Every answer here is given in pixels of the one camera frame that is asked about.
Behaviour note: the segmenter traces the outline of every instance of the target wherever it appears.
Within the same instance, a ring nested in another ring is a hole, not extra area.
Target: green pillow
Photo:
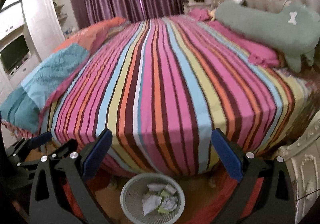
[[[247,39],[282,52],[295,72],[301,70],[302,55],[309,66],[313,65],[320,38],[320,15],[301,4],[290,4],[275,14],[227,0],[218,6],[215,18]]]

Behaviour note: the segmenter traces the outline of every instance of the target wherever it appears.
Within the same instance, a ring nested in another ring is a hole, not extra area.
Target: blue gripper pad
[[[29,149],[36,149],[52,139],[52,134],[50,132],[45,132],[37,137],[33,137],[30,139],[28,148]]]
[[[237,180],[238,183],[241,182],[243,178],[241,158],[243,157],[239,156],[239,154],[243,152],[242,150],[239,150],[240,147],[237,144],[235,144],[235,146],[232,145],[232,143],[227,139],[225,134],[220,129],[215,129],[212,131],[211,143],[220,157],[220,160],[226,168],[229,176],[232,179]]]
[[[82,179],[84,181],[88,181],[96,175],[111,145],[112,132],[107,129],[106,131],[103,131],[98,137],[96,144],[91,149],[91,152],[87,156],[86,160],[83,162]]]

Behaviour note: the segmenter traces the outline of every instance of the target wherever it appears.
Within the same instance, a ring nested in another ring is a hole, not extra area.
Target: white cabinet
[[[21,3],[17,3],[0,13],[0,40],[24,25]]]
[[[26,24],[41,60],[51,55],[65,37],[52,0],[22,0]]]
[[[39,61],[37,56],[32,55],[26,62],[24,62],[15,74],[10,79],[11,86],[15,89],[21,81],[36,67],[38,66]]]
[[[8,83],[8,79],[0,71],[0,105],[7,98],[7,96],[9,96],[11,92],[12,88]]]

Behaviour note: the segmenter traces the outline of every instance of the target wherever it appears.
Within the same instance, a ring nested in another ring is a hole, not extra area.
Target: ornate white furniture
[[[284,158],[295,192],[296,223],[307,214],[320,193],[320,111],[305,133],[292,145],[278,149]]]

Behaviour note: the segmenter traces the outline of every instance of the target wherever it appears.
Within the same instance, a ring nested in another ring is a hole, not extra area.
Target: silver bolt head
[[[46,155],[44,155],[41,157],[41,162],[44,163],[45,161],[47,161],[47,159],[48,159],[48,157]]]
[[[277,156],[277,161],[278,161],[279,163],[282,163],[284,160],[283,160],[283,158],[282,158],[281,156]]]
[[[73,152],[73,153],[70,154],[70,158],[71,158],[71,159],[75,159],[75,158],[78,157],[78,155],[79,155],[79,154],[78,154],[77,152]]]
[[[253,158],[254,158],[254,153],[252,153],[252,152],[247,152],[247,153],[246,153],[246,156],[247,156],[249,159],[253,159]]]

